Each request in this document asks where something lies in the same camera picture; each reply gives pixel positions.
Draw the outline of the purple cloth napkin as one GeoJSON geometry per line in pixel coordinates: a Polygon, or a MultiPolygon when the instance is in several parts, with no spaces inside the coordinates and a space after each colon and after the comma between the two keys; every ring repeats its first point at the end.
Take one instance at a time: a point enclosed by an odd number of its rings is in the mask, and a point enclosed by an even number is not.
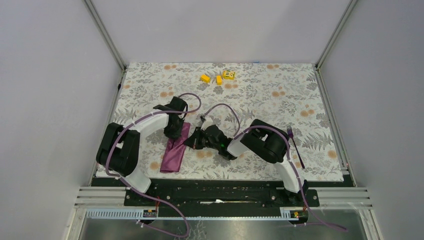
{"type": "Polygon", "coordinates": [[[180,171],[186,149],[184,142],[189,137],[190,128],[191,124],[185,122],[182,126],[181,136],[167,141],[159,170],[161,173],[176,173],[180,171]]]}

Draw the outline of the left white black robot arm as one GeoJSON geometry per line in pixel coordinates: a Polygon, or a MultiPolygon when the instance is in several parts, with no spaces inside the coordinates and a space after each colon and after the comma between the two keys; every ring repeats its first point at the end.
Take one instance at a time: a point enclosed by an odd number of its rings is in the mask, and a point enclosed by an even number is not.
{"type": "Polygon", "coordinates": [[[144,206],[154,202],[155,192],[149,188],[150,178],[138,168],[140,141],[158,130],[163,130],[169,140],[176,141],[182,136],[184,126],[184,117],[179,115],[187,110],[188,104],[174,96],[170,103],[155,106],[141,121],[130,123],[130,127],[115,122],[106,127],[96,162],[103,167],[109,163],[108,172],[137,190],[135,197],[144,206]]]}

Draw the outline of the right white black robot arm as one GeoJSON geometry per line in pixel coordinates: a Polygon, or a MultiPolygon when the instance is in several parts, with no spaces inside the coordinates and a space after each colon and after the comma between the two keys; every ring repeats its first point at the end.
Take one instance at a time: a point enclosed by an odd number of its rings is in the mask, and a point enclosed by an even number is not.
{"type": "Polygon", "coordinates": [[[262,120],[255,119],[234,138],[227,137],[215,124],[203,124],[196,127],[183,144],[194,150],[214,149],[228,161],[237,159],[245,152],[253,152],[275,167],[291,205],[299,206],[307,199],[308,183],[290,163],[288,134],[262,120]]]}

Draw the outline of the floral tablecloth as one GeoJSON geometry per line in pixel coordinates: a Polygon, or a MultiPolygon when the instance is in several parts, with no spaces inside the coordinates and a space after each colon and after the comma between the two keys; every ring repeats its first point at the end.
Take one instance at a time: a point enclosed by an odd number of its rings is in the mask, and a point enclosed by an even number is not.
{"type": "Polygon", "coordinates": [[[302,169],[293,141],[290,156],[299,173],[312,182],[341,182],[340,166],[322,96],[311,64],[275,63],[138,63],[128,66],[112,120],[127,125],[156,105],[182,96],[194,128],[203,114],[232,137],[255,119],[281,130],[292,127],[304,162],[302,169]],[[235,79],[224,79],[234,71],[235,79]],[[210,77],[210,83],[200,80],[210,77]],[[222,85],[216,84],[222,77],[222,85]]]}

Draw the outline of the yellow block left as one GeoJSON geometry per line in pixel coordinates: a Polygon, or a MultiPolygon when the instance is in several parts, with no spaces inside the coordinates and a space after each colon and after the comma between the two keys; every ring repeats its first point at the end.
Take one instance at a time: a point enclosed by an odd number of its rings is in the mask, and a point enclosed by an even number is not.
{"type": "Polygon", "coordinates": [[[207,75],[203,74],[203,75],[201,75],[201,76],[200,76],[200,80],[201,80],[202,82],[204,82],[204,83],[209,84],[209,83],[210,83],[210,81],[211,81],[211,78],[210,78],[209,76],[207,76],[207,75]]]}

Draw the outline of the yellow block middle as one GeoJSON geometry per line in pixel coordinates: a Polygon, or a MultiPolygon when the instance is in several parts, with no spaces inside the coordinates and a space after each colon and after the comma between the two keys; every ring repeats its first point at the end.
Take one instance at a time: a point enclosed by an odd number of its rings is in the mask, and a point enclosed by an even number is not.
{"type": "Polygon", "coordinates": [[[220,75],[217,75],[216,78],[215,78],[215,82],[216,82],[217,86],[221,86],[222,83],[223,83],[222,77],[220,75]]]}

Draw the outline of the yellow patterned block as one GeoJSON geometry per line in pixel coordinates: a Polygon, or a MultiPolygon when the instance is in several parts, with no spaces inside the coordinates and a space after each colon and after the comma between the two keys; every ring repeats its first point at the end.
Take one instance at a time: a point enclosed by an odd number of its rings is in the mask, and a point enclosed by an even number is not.
{"type": "Polygon", "coordinates": [[[235,74],[236,73],[234,71],[225,70],[225,71],[222,72],[222,77],[226,80],[234,80],[235,74]]]}

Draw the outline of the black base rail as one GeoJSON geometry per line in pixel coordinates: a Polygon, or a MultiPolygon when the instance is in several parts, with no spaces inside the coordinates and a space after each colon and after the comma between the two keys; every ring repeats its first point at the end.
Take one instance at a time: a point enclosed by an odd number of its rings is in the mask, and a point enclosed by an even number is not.
{"type": "Polygon", "coordinates": [[[147,195],[168,201],[176,209],[123,191],[125,207],[152,207],[159,217],[278,217],[280,208],[305,210],[299,193],[289,193],[280,181],[187,180],[154,178],[147,195]]]}

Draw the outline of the left aluminium frame post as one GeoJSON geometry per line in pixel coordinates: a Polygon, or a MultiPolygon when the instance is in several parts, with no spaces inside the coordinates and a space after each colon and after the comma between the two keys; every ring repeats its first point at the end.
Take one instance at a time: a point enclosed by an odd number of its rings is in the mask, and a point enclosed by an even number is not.
{"type": "Polygon", "coordinates": [[[91,16],[95,26],[97,27],[101,37],[103,38],[107,48],[109,49],[113,59],[117,63],[118,67],[121,71],[125,71],[127,69],[127,65],[123,60],[121,54],[119,53],[118,48],[116,47],[111,35],[109,34],[106,25],[104,24],[94,2],[92,0],[82,0],[89,15],[91,16]]]}

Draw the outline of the aluminium frame post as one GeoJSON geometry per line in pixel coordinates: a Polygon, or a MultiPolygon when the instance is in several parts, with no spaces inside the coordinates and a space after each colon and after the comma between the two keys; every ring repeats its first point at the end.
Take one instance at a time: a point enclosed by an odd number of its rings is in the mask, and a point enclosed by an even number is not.
{"type": "Polygon", "coordinates": [[[118,67],[121,71],[125,71],[127,69],[127,65],[123,60],[121,54],[119,53],[118,48],[116,47],[111,35],[109,34],[106,25],[104,24],[94,2],[92,0],[82,0],[89,15],[91,16],[95,26],[97,27],[101,37],[103,38],[107,48],[109,49],[113,59],[117,63],[118,67]]]}
{"type": "Polygon", "coordinates": [[[330,36],[330,39],[328,40],[323,52],[321,53],[318,61],[315,64],[315,67],[317,69],[320,69],[324,65],[325,60],[327,59],[328,55],[330,54],[334,44],[336,43],[339,35],[341,34],[345,24],[347,23],[349,17],[351,16],[351,14],[354,11],[358,2],[359,2],[358,0],[350,0],[348,2],[346,9],[344,10],[340,20],[338,21],[334,31],[332,32],[332,34],[330,36]]]}

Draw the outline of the right aluminium frame post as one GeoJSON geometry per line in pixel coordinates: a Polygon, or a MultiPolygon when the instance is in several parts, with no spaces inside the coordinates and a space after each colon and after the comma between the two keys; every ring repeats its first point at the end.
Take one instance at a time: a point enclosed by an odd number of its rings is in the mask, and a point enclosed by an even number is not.
{"type": "Polygon", "coordinates": [[[351,16],[351,14],[354,11],[358,2],[359,2],[358,0],[350,0],[348,2],[346,9],[344,10],[340,20],[338,21],[334,31],[332,32],[332,34],[330,36],[330,39],[328,40],[323,52],[321,53],[318,61],[315,64],[315,67],[317,69],[320,69],[324,65],[325,60],[327,59],[328,55],[330,54],[334,44],[336,43],[339,35],[341,34],[345,24],[347,23],[349,17],[351,16]]]}

